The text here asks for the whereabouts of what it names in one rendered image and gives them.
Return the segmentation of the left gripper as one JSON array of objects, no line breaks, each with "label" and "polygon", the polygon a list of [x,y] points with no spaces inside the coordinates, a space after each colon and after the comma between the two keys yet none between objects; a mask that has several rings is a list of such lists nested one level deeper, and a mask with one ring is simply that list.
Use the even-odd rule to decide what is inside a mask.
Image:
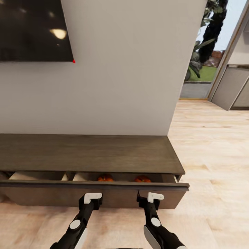
[{"label": "left gripper", "polygon": [[91,202],[89,204],[84,204],[84,196],[83,195],[80,199],[79,199],[79,211],[81,210],[86,210],[90,213],[90,216],[92,214],[93,210],[99,210],[100,205],[102,205],[102,201],[103,201],[103,193],[102,193],[102,197],[99,199],[91,199]]}]

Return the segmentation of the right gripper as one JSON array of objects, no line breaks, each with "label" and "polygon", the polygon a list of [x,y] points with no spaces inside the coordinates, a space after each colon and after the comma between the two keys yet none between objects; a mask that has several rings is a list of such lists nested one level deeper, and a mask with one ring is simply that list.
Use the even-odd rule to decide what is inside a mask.
[{"label": "right gripper", "polygon": [[137,202],[139,202],[139,207],[144,208],[144,211],[146,212],[147,209],[152,208],[154,210],[158,210],[159,207],[159,200],[153,199],[153,203],[150,203],[147,201],[147,197],[141,197],[139,195],[137,195]]}]

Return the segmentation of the pumpkin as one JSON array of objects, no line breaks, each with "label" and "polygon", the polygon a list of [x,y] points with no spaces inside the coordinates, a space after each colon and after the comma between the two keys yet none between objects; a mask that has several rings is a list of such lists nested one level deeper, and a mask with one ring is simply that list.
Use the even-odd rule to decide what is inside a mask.
[{"label": "pumpkin", "polygon": [[135,179],[134,182],[151,182],[151,180],[145,176],[145,175],[138,175]]},{"label": "pumpkin", "polygon": [[104,173],[104,174],[99,175],[99,177],[97,177],[96,180],[97,181],[112,182],[113,181],[113,177],[110,174]]}]

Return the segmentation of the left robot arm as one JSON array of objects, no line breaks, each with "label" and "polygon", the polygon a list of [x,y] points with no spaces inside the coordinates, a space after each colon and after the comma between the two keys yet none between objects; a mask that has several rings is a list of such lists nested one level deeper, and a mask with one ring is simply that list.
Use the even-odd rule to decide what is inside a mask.
[{"label": "left robot arm", "polygon": [[103,193],[86,193],[79,199],[79,214],[69,225],[59,242],[52,244],[50,249],[81,249],[86,236],[87,224],[93,210],[102,205]]}]

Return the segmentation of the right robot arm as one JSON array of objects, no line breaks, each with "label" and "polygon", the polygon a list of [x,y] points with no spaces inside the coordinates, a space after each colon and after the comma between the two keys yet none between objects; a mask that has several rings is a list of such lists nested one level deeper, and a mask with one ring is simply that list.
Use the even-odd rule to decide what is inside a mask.
[{"label": "right robot arm", "polygon": [[153,249],[188,249],[175,233],[170,233],[162,226],[156,210],[163,199],[162,194],[149,192],[148,197],[141,197],[138,192],[137,202],[139,207],[144,208],[146,216],[144,235]]}]

